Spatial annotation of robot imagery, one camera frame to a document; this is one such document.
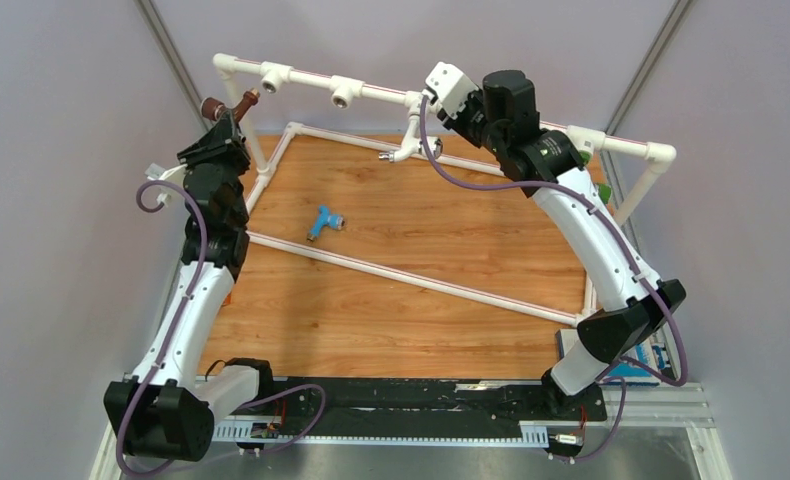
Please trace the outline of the white PVC pipe frame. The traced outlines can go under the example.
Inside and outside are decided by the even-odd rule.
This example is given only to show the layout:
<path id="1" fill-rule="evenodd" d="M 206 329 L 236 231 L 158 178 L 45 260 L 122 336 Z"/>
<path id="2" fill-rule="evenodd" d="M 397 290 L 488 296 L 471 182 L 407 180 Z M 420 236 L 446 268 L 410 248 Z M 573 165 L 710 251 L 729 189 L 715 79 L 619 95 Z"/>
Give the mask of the white PVC pipe frame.
<path id="1" fill-rule="evenodd" d="M 509 186 L 508 178 L 503 175 L 498 162 L 489 151 L 484 148 L 473 146 L 457 133 L 444 128 L 442 123 L 437 119 L 437 107 L 430 106 L 427 109 L 421 109 L 420 104 L 424 97 L 424 86 L 419 91 L 403 91 L 373 85 L 359 79 L 313 73 L 284 64 L 256 62 L 224 53 L 216 54 L 213 58 L 213 64 L 225 85 L 228 95 L 234 100 L 238 100 L 242 97 L 242 91 L 239 89 L 236 82 L 237 76 L 240 74 L 250 74 L 258 77 L 262 89 L 270 94 L 277 93 L 288 85 L 304 85 L 326 90 L 330 94 L 332 103 L 340 109 L 348 108 L 358 99 L 369 99 L 398 105 L 404 107 L 407 113 L 409 113 L 410 109 L 414 106 L 418 106 L 421 114 L 426 118 L 426 121 L 421 124 L 423 133 L 429 136 L 440 137 L 443 141 L 443 152 L 436 158 L 427 140 L 423 138 L 425 158 L 422 158 L 420 155 L 413 155 L 409 158 L 429 161 L 438 173 L 445 173 L 449 167 L 457 167 L 464 170 L 494 175 L 500 178 L 500 185 L 502 188 L 513 189 Z M 560 130 L 575 141 L 581 141 L 583 143 L 583 151 L 593 153 L 593 156 L 598 153 L 621 153 L 641 158 L 647 162 L 647 171 L 633 187 L 630 197 L 625 202 L 621 203 L 615 212 L 610 212 L 606 206 L 607 211 L 618 224 L 621 232 L 622 225 L 628 219 L 629 215 L 639 205 L 641 199 L 659 177 L 669 168 L 677 156 L 676 149 L 668 144 L 628 140 L 609 135 L 599 130 L 546 122 L 541 118 L 540 124 L 544 128 Z M 246 198 L 248 209 L 253 209 L 256 206 L 260 197 L 276 175 L 285 151 L 289 147 L 291 141 L 298 136 L 310 136 L 346 145 L 374 149 L 378 153 L 395 150 L 401 143 L 386 143 L 351 134 L 315 128 L 298 122 L 291 122 L 285 127 L 272 154 L 265 155 L 260 148 L 259 140 L 252 124 L 249 121 L 243 121 L 241 128 L 247 136 L 248 148 L 254 155 L 256 165 L 256 176 Z M 638 253 L 639 257 L 642 258 L 628 237 L 626 235 L 625 237 L 632 248 Z M 568 313 L 476 290 L 463 285 L 432 279 L 380 264 L 369 263 L 354 257 L 328 252 L 299 243 L 284 241 L 264 234 L 254 233 L 251 235 L 250 239 L 255 244 L 299 255 L 308 259 L 342 266 L 351 270 L 566 325 L 576 325 L 601 308 L 600 298 L 586 271 L 583 307 L 578 313 Z"/>

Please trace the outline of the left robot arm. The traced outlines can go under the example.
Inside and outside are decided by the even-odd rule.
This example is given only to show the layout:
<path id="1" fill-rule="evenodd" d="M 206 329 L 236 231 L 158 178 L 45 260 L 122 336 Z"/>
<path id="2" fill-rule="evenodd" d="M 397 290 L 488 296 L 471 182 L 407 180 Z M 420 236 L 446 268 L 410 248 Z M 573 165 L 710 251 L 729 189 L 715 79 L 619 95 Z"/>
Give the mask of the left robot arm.
<path id="1" fill-rule="evenodd" d="M 249 211 L 242 175 L 251 157 L 235 114 L 221 107 L 213 127 L 177 155 L 177 167 L 142 184 L 143 211 L 179 198 L 188 213 L 177 263 L 177 286 L 148 351 L 127 380 L 109 384 L 103 399 L 121 460 L 147 457 L 197 462 L 216 423 L 242 405 L 270 411 L 275 385 L 263 361 L 233 360 L 213 379 L 196 380 L 209 333 L 245 262 Z"/>

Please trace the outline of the brown water faucet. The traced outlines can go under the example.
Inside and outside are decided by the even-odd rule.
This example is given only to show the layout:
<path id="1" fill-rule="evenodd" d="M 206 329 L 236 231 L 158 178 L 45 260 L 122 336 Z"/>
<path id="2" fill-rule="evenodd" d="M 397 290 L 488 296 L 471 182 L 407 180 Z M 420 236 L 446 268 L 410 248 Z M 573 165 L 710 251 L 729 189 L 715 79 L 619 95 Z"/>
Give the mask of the brown water faucet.
<path id="1" fill-rule="evenodd" d="M 200 115 L 209 121 L 218 122 L 224 116 L 230 116 L 238 123 L 246 113 L 260 101 L 260 92 L 252 88 L 243 92 L 241 99 L 233 106 L 214 97 L 205 98 L 200 104 Z"/>

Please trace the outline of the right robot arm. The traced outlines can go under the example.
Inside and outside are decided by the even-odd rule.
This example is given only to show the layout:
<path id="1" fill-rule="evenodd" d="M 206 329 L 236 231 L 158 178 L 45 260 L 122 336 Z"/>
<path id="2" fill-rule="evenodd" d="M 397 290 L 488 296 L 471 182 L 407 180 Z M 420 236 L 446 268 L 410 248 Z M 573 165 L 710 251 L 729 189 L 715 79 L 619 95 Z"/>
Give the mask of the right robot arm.
<path id="1" fill-rule="evenodd" d="M 446 129 L 489 151 L 509 186 L 555 223 L 600 298 L 600 310 L 577 324 L 577 343 L 542 377 L 544 410 L 567 418 L 582 391 L 672 320 L 686 291 L 662 279 L 620 231 L 586 168 L 583 143 L 541 126 L 535 86 L 522 71 L 491 72 L 476 84 L 439 62 L 423 95 L 421 109 L 437 107 Z"/>

